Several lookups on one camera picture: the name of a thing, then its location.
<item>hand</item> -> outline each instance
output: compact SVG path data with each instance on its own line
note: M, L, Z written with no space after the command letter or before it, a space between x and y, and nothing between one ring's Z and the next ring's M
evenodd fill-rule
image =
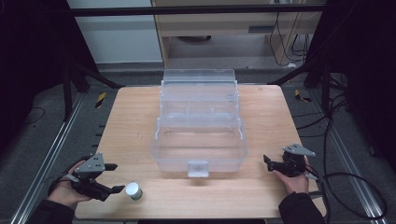
M305 158L305 164L308 165L308 160L306 158ZM282 175L282 173L280 173L277 170L274 170L273 173L286 186L286 191L288 192L288 194L291 194L293 192L308 193L309 181L305 175L287 177L285 175Z
M73 174L73 171L80 166L84 161L78 162L73 166L68 173ZM54 191L48 197L49 201L60 203L69 207L75 206L80 202L89 201L91 198L81 195L73 190L70 181L67 177L62 177L58 185L55 187Z

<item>sleeve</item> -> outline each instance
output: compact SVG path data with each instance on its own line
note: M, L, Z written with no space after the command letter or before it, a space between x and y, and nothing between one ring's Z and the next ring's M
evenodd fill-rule
M51 202L48 200L41 201L29 217L27 224L72 224L74 210L68 206Z
M319 224L324 218L306 193L292 193L279 205L285 224Z

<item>clear plastic container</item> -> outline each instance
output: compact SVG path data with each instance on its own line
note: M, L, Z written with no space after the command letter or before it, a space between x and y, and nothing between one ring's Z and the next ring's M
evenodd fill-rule
M248 154L233 70L165 70L151 155L165 172L236 172Z

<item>white wall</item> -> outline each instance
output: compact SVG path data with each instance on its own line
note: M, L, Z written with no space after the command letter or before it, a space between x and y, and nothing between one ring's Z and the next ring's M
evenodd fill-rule
M150 0L68 0L71 8L151 7ZM162 62L153 16L76 18L96 63Z

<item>wooden tabletop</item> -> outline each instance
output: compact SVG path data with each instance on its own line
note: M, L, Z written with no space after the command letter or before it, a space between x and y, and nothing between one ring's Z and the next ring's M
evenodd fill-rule
M282 90L278 86L239 85L240 115L245 123L248 153L239 172L210 173L188 178L187 173L161 172L149 150L159 116L160 87L119 90L98 152L115 171L96 180L108 187L137 182L143 197L133 201L123 190L105 202L80 203L78 218L271 218L287 196L283 184L267 171L262 155L282 161L282 147L301 144ZM310 190L318 189L311 181ZM321 199L315 203L325 215Z

